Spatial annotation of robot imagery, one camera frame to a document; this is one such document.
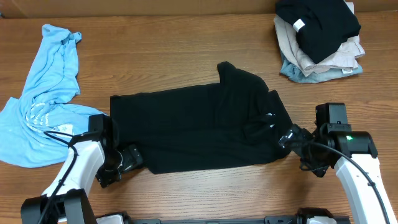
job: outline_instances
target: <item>clothing pile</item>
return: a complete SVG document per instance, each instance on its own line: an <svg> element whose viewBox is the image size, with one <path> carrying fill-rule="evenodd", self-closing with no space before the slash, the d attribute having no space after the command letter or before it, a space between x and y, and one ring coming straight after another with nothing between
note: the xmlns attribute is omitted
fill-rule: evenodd
<svg viewBox="0 0 398 224"><path fill-rule="evenodd" d="M344 0L281 0L274 19L283 65L294 82L318 83L362 73L361 28Z"/></svg>

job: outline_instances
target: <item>light blue shirt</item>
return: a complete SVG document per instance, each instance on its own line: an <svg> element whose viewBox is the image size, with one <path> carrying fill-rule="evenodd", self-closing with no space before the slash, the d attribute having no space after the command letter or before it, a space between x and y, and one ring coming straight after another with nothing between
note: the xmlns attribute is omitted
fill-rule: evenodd
<svg viewBox="0 0 398 224"><path fill-rule="evenodd" d="M102 112L68 104L80 94L76 44L81 33L46 24L43 40L19 99L10 98L0 112L0 160L40 167L63 162L66 145L47 137L53 130L81 134L88 130L88 117ZM58 136L66 141L70 138Z"/></svg>

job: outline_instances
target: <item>black folded shirt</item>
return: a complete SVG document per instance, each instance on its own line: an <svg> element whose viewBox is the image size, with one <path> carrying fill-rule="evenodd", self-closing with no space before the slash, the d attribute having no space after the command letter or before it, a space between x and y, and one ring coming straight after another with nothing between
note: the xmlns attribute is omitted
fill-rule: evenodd
<svg viewBox="0 0 398 224"><path fill-rule="evenodd" d="M344 0L281 0L276 14L294 24L305 24L296 34L298 46L314 63L335 53L348 38L359 35L361 25Z"/></svg>
<svg viewBox="0 0 398 224"><path fill-rule="evenodd" d="M218 65L220 83L111 97L120 146L134 143L154 174L264 164L290 150L292 122L262 78Z"/></svg>

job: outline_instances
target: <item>white tag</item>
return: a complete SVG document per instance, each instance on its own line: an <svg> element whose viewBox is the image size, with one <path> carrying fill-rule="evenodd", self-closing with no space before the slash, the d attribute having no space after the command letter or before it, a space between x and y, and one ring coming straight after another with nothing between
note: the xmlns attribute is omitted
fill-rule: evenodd
<svg viewBox="0 0 398 224"><path fill-rule="evenodd" d="M293 28L296 30L296 32L298 32L301 27L305 26L303 20L298 19L294 24L293 24Z"/></svg>
<svg viewBox="0 0 398 224"><path fill-rule="evenodd" d="M341 71L343 72L343 74L349 74L349 73L353 72L352 69L341 69Z"/></svg>

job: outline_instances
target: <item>beige folded shirt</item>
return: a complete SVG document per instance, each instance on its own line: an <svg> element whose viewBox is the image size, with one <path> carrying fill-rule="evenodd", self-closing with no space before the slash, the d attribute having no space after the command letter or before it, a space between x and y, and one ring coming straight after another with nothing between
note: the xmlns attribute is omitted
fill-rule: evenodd
<svg viewBox="0 0 398 224"><path fill-rule="evenodd" d="M351 12L354 13L354 3L346 2ZM296 41L296 31L289 23L279 16L274 19L280 50L286 59L296 65L307 77L312 72L322 73L329 68L354 69L358 68L355 60L365 54L359 44L359 36L351 37L347 42L342 43L336 53L330 55L318 64L315 64L310 57L305 54Z"/></svg>

